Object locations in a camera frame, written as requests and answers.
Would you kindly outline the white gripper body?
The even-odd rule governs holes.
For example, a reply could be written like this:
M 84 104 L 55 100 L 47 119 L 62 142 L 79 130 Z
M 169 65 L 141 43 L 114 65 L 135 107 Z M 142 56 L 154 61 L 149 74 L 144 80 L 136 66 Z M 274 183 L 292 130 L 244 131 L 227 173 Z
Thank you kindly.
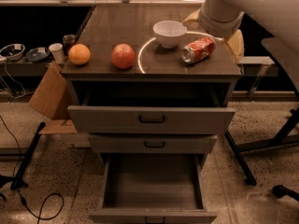
M 238 11 L 236 17 L 230 21 L 216 21 L 212 19 L 204 8 L 200 9 L 199 18 L 201 27 L 209 34 L 215 37 L 229 37 L 240 26 L 244 13 Z

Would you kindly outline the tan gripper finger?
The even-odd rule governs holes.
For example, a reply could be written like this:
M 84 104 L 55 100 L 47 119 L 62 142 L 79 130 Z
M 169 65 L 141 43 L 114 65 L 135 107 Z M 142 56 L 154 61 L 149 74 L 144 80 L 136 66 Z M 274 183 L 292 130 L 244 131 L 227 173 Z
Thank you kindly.
M 182 23 L 192 28 L 199 28 L 200 27 L 199 15 L 200 15 L 200 10 L 197 9 L 193 13 L 191 13 Z
M 232 35 L 225 39 L 225 44 L 231 50 L 238 63 L 244 57 L 244 39 L 240 30 L 236 30 Z

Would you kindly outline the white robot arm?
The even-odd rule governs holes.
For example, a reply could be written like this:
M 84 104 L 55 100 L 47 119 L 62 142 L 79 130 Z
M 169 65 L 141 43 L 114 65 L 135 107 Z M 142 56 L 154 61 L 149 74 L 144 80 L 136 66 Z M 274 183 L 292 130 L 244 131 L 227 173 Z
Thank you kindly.
M 248 15 L 282 48 L 299 56 L 299 0 L 206 0 L 186 19 L 209 35 L 229 39 Z

